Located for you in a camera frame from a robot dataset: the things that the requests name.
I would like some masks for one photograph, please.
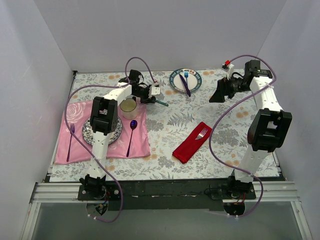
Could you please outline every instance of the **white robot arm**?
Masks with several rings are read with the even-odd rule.
[[[267,76],[259,76],[254,77],[250,84],[250,89],[252,93],[259,91],[260,89],[264,88],[266,85],[271,83],[272,79]],[[268,87],[266,90],[254,96],[255,103],[257,109],[269,109],[272,112],[280,113],[282,111],[282,107],[279,105],[278,100],[276,98],[275,92],[273,88]],[[272,122],[269,122],[268,128],[275,129],[275,126]],[[253,150],[252,145],[248,145],[246,153],[238,166],[241,169],[247,170],[248,172],[255,174],[258,170],[259,166],[263,162],[263,160],[270,154],[268,150]],[[239,180],[243,183],[250,183],[254,179],[249,174],[235,170],[234,171],[235,179]]]
[[[132,94],[132,85],[127,85],[125,87],[121,87],[127,85],[125,82],[119,82],[118,86],[120,88],[116,88],[104,95],[102,98],[106,100],[115,100],[117,101],[117,107],[120,103],[125,100],[128,96]],[[106,155],[108,151],[108,143],[110,140],[112,132],[104,135],[103,132],[96,131],[93,133],[93,145],[92,145],[92,153],[96,156],[99,162],[105,166],[106,164]],[[86,172],[92,178],[103,178],[106,175],[106,172],[99,167],[97,162],[93,157],[90,160],[90,167]]]
[[[244,76],[234,72],[234,66],[229,61],[222,68],[227,70],[227,75],[218,81],[210,103],[224,103],[225,96],[231,99],[239,92],[256,93],[272,82],[271,71],[261,69],[259,60],[245,64]],[[271,86],[255,95],[254,99],[258,113],[248,130],[248,148],[238,166],[252,175],[269,154],[282,146],[292,121],[291,113],[283,111]],[[252,175],[236,169],[228,178],[230,192],[238,196],[247,193],[252,185]]]
[[[116,129],[118,122],[118,106],[128,96],[133,95],[140,98],[140,102],[147,103],[161,103],[156,100],[154,95],[159,95],[161,90],[159,84],[150,84],[143,86],[140,84],[143,78],[141,72],[131,70],[129,74],[130,83],[126,78],[120,79],[118,87],[103,97],[95,97],[92,104],[90,125],[93,130],[93,145],[92,153],[105,166],[106,156],[108,151],[108,144],[112,132]],[[107,110],[107,114],[101,114],[100,111]],[[87,170],[87,176],[93,179],[102,179],[106,176],[106,172],[101,169],[96,160],[92,157],[90,159],[90,167]]]

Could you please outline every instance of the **blue spoon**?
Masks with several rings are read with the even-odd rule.
[[[132,120],[130,122],[130,128],[132,129],[132,131],[131,131],[131,137],[130,137],[130,143],[129,143],[128,151],[126,152],[126,157],[129,157],[132,133],[134,132],[134,130],[136,129],[137,126],[138,126],[138,122],[136,120]]]

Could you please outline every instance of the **purple spoon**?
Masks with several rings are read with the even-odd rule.
[[[130,152],[130,145],[131,145],[131,139],[132,139],[132,133],[134,132],[134,130],[136,129],[138,125],[138,122],[136,120],[132,120],[130,122],[130,128],[132,129],[131,131],[131,137],[130,137],[130,142],[129,142],[129,147],[128,147],[128,151],[126,152],[126,157],[129,157],[129,152]]]
[[[191,92],[190,92],[190,90],[189,90],[189,88],[188,88],[188,85],[187,85],[187,83],[186,83],[186,81],[185,81],[184,77],[183,77],[180,73],[179,73],[179,76],[180,76],[181,82],[182,82],[182,83],[183,83],[183,85],[184,85],[184,88],[185,88],[186,94],[187,94],[189,97],[191,97]]]

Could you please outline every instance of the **glass panel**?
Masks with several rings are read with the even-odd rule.
[[[247,208],[254,203],[246,203]],[[106,212],[109,219],[117,212]],[[124,210],[114,223],[87,216],[84,203],[43,203],[33,240],[87,239],[302,239],[290,202],[262,202],[234,219],[205,209]]]

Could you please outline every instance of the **cable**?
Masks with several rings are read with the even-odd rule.
[[[148,64],[146,63],[146,61],[143,60],[141,57],[138,57],[138,56],[133,56],[133,57],[131,57],[131,58],[126,62],[126,64],[125,64],[124,74],[125,74],[126,79],[128,80],[128,83],[129,83],[129,77],[128,77],[128,74],[127,74],[127,67],[128,67],[129,62],[130,62],[132,59],[139,59],[139,60],[141,60],[141,61],[144,63],[144,65],[146,66],[146,68],[148,69],[149,74],[150,74],[150,76],[151,76],[151,79],[152,79],[153,83],[157,83],[157,81],[156,81],[156,80],[154,79],[154,77],[152,76],[151,70],[150,70]]]
[[[106,195],[107,195],[107,189],[105,189],[104,195],[103,195],[101,198],[96,198],[96,197],[94,197],[94,199],[95,199],[95,200],[101,200],[101,199],[103,199]]]
[[[137,56],[134,56],[132,58],[130,58],[127,62],[126,62],[126,65],[125,65],[125,68],[124,68],[124,74],[125,74],[125,77],[127,78],[128,80],[128,84],[125,84],[125,85],[122,85],[122,86],[103,86],[103,85],[95,85],[95,84],[92,84],[92,85],[86,85],[86,86],[82,86],[78,89],[76,89],[73,93],[70,94],[69,98],[67,99],[66,101],[66,104],[65,104],[65,107],[64,107],[64,121],[65,121],[65,125],[66,125],[66,128],[69,130],[70,134],[81,144],[82,147],[84,147],[85,150],[87,150],[87,152],[93,157],[93,159],[96,161],[96,163],[99,165],[99,167],[101,169],[103,169],[103,171],[105,171],[106,174],[108,174],[116,183],[116,185],[118,186],[119,188],[119,191],[120,191],[120,197],[121,197],[121,200],[120,200],[120,208],[119,208],[119,212],[118,214],[115,216],[114,219],[112,220],[106,220],[106,219],[103,219],[103,218],[100,218],[100,217],[94,217],[94,219],[97,219],[97,220],[100,220],[100,221],[103,221],[105,223],[113,223],[114,221],[116,221],[118,219],[118,217],[120,216],[120,213],[123,209],[123,205],[124,205],[124,194],[123,194],[123,191],[122,191],[122,188],[121,188],[121,185],[120,183],[117,181],[117,179],[112,176],[112,174],[110,172],[108,172],[104,166],[102,166],[102,164],[99,162],[99,160],[96,158],[96,156],[92,153],[92,151],[71,131],[71,128],[68,124],[68,120],[67,120],[67,110],[68,110],[68,104],[70,102],[70,99],[73,97],[73,95],[75,95],[77,92],[79,92],[80,90],[82,89],[85,89],[85,88],[94,88],[94,87],[97,87],[97,88],[110,88],[110,89],[118,89],[118,88],[124,88],[126,86],[129,85],[129,82],[130,82],[130,79],[128,77],[128,74],[127,74],[127,66],[129,64],[129,62],[132,60],[132,59],[139,59],[141,60],[145,66],[148,68],[149,70],[149,73],[150,73],[150,76],[153,80],[154,83],[156,83],[156,81],[154,80],[154,77],[152,76],[152,73],[150,71],[150,68],[148,66],[148,64],[140,57],[137,57]]]
[[[203,194],[204,194],[204,195],[207,195],[211,200],[214,200],[214,199],[212,198],[211,189],[219,189],[219,188],[217,188],[217,187],[211,187],[211,185],[209,185],[209,187],[203,191]]]
[[[240,203],[243,204],[245,202],[245,199],[246,199],[246,194],[243,194],[243,200]]]
[[[220,123],[220,121],[221,121],[232,109],[234,109],[236,106],[238,106],[239,104],[243,103],[244,101],[248,100],[249,98],[254,97],[255,95],[263,92],[264,90],[266,90],[267,88],[269,88],[273,83],[275,83],[275,81],[277,80],[277,75],[276,75],[275,71],[271,68],[271,66],[270,66],[268,63],[266,63],[266,62],[265,62],[263,59],[261,59],[260,57],[257,57],[257,56],[254,56],[254,55],[250,55],[250,54],[244,54],[244,55],[240,55],[240,56],[237,56],[237,57],[231,59],[231,60],[230,60],[230,63],[231,63],[232,61],[234,61],[234,60],[236,60],[236,59],[238,59],[238,58],[242,58],[242,57],[256,58],[256,59],[260,60],[261,62],[263,62],[263,63],[270,69],[270,71],[272,72],[274,79],[270,82],[269,85],[266,85],[265,87],[263,87],[262,89],[258,90],[257,92],[252,93],[252,94],[250,94],[249,96],[246,96],[245,98],[243,98],[242,100],[238,101],[238,102],[235,103],[233,106],[231,106],[227,111],[225,111],[225,112],[219,117],[219,119],[215,122],[214,126],[212,127],[212,131],[211,131],[211,133],[210,133],[210,137],[209,137],[209,149],[210,149],[210,152],[212,153],[213,157],[214,157],[218,162],[220,162],[221,164],[223,164],[223,165],[225,165],[225,166],[227,166],[227,167],[229,167],[229,168],[233,168],[233,169],[239,170],[239,171],[241,171],[241,172],[244,172],[244,173],[246,173],[246,174],[249,174],[249,175],[252,176],[254,179],[256,179],[256,180],[260,183],[260,185],[261,185],[261,194],[260,194],[260,197],[259,197],[258,201],[256,202],[256,204],[255,204],[248,212],[246,212],[246,213],[244,213],[244,214],[242,214],[242,215],[240,215],[240,216],[238,216],[238,217],[245,217],[245,216],[249,215],[250,213],[252,213],[252,212],[256,209],[256,207],[259,205],[259,203],[260,203],[260,201],[261,201],[261,199],[262,199],[262,196],[263,196],[263,194],[264,194],[264,186],[263,186],[263,183],[262,183],[262,181],[260,180],[260,178],[254,176],[253,174],[251,174],[251,172],[249,172],[249,171],[247,171],[247,170],[244,170],[244,169],[242,169],[242,168],[236,167],[236,166],[232,166],[232,165],[230,165],[230,164],[228,164],[228,163],[220,160],[220,159],[216,156],[216,154],[214,153],[214,151],[213,151],[212,143],[211,143],[211,142],[212,142],[212,136],[213,136],[213,133],[214,133],[215,129],[217,128],[218,124]]]
[[[231,74],[231,77],[233,77],[234,75],[239,75],[240,77],[244,78],[244,76],[242,76],[240,73],[238,73],[237,71],[233,72]]]
[[[141,77],[142,77],[142,82],[139,82],[139,85],[140,85],[140,84],[143,84],[143,83],[145,82],[145,78],[144,78],[144,76],[142,75],[142,73],[141,73]]]
[[[237,205],[238,202],[240,201],[240,199],[241,199],[241,195],[240,195],[240,197],[238,198],[238,200],[236,202],[233,202],[233,204]]]
[[[107,193],[105,193],[104,203],[102,203],[102,205],[107,204],[109,201],[109,198],[110,198],[110,192],[109,192],[109,195]]]

